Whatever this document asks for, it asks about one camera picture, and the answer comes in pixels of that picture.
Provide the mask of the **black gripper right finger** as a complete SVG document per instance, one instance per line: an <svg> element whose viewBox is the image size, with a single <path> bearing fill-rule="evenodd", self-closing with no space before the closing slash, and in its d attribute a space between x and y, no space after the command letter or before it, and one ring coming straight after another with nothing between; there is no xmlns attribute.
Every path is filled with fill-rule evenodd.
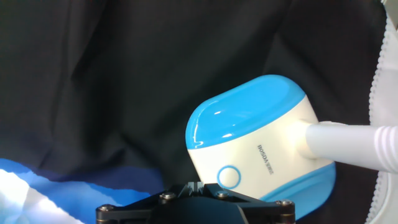
<svg viewBox="0 0 398 224"><path fill-rule="evenodd" d="M265 202L237 193L218 184L198 183L200 196L235 205L246 223L295 223L295 203L288 199Z"/></svg>

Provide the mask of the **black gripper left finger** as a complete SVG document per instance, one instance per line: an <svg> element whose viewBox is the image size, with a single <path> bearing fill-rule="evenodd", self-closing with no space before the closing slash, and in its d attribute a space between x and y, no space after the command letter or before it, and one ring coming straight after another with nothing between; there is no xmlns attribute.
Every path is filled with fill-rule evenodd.
<svg viewBox="0 0 398 224"><path fill-rule="evenodd" d="M134 202L126 206L104 204L96 208L96 224L117 224L129 221L146 221L153 208L163 205L175 199L191 196L195 190L195 183L173 185L171 188L160 193Z"/></svg>

